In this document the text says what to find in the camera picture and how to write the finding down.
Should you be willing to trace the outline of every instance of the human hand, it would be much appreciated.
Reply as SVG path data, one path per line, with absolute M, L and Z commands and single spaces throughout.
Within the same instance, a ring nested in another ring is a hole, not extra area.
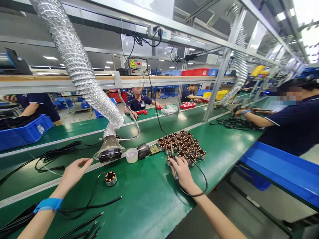
M 235 113 L 235 116 L 241 116 L 242 115 L 242 112 L 244 112 L 244 110 L 237 110 L 236 113 Z
M 197 185 L 194 183 L 192 174 L 190 173 L 187 160 L 184 158 L 179 158 L 175 156 L 175 160 L 172 158 L 168 158 L 168 160 L 172 163 L 171 169 L 172 173 L 175 177 L 175 170 L 178 174 L 178 181 L 181 187 L 183 187 L 186 191 L 190 192 L 194 188 L 197 188 Z
M 139 117 L 139 115 L 135 112 L 135 111 L 132 111 L 133 113 L 133 116 L 135 119 L 137 119 Z
M 12 103 L 16 103 L 18 101 L 17 98 L 14 95 L 12 95 L 12 96 L 4 96 L 3 98 L 5 100 L 7 100 L 7 101 L 12 102 Z
M 66 167 L 60 183 L 51 195 L 52 198 L 63 198 L 82 178 L 85 171 L 93 163 L 93 159 L 81 158 Z

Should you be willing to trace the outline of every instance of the navy blue polo shirt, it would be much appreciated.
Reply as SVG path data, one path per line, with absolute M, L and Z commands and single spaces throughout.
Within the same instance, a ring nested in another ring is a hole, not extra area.
M 319 143 L 319 95 L 268 115 L 275 125 L 267 127 L 258 141 L 300 156 Z
M 31 94 L 18 94 L 17 99 L 19 104 L 25 109 L 30 103 L 37 103 L 39 107 L 36 109 L 34 115 L 45 114 L 49 116 L 52 122 L 60 120 L 57 110 L 54 108 L 53 103 L 47 93 L 31 93 Z
M 127 98 L 127 101 L 126 101 L 126 105 L 129 106 L 131 108 L 131 110 L 133 110 L 133 111 L 145 110 L 145 106 L 146 106 L 145 104 L 150 105 L 153 102 L 153 100 L 150 97 L 141 95 L 140 102 L 138 100 L 135 100 L 131 104 L 127 103 L 128 101 L 130 101 L 134 98 L 135 98 L 135 96 L 132 95 L 129 98 Z
M 190 96 L 190 95 L 194 95 L 194 92 L 189 92 L 189 90 L 185 87 L 183 89 L 183 93 L 182 93 L 182 100 L 181 102 L 186 102 L 186 101 L 190 101 L 189 98 L 187 98 L 187 96 Z

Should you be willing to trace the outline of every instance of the yellow bin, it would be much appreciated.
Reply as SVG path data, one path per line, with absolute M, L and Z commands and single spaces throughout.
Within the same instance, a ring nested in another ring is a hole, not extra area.
M 220 101 L 229 91 L 226 91 L 226 90 L 223 90 L 223 91 L 219 91 L 217 93 L 217 97 L 216 97 L 216 100 L 217 101 Z M 211 96 L 211 92 L 206 92 L 204 93 L 203 97 L 210 97 Z

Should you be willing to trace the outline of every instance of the stacked stators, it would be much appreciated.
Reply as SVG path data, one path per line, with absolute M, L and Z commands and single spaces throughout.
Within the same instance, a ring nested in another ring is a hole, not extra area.
M 168 155 L 167 165 L 170 165 L 168 158 L 172 155 L 172 149 L 173 152 L 177 152 L 178 157 L 185 158 L 190 167 L 194 166 L 196 160 L 203 160 L 206 156 L 206 152 L 201 149 L 199 141 L 193 137 L 192 133 L 184 130 L 159 138 L 158 145 L 159 150 Z

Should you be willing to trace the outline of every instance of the yellow object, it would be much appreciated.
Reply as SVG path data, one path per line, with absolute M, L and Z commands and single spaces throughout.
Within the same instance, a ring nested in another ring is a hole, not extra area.
M 223 90 L 223 91 L 219 91 L 217 93 L 217 97 L 216 97 L 216 100 L 217 101 L 220 101 L 229 91 L 226 91 L 226 90 Z M 210 97 L 212 95 L 211 92 L 206 92 L 204 93 L 203 97 Z
M 134 60 L 131 60 L 130 67 L 137 67 L 137 65 L 135 64 Z
M 260 74 L 260 72 L 262 70 L 264 70 L 265 68 L 266 68 L 265 65 L 256 66 L 256 68 L 253 70 L 253 72 L 250 74 L 250 76 L 257 77 Z

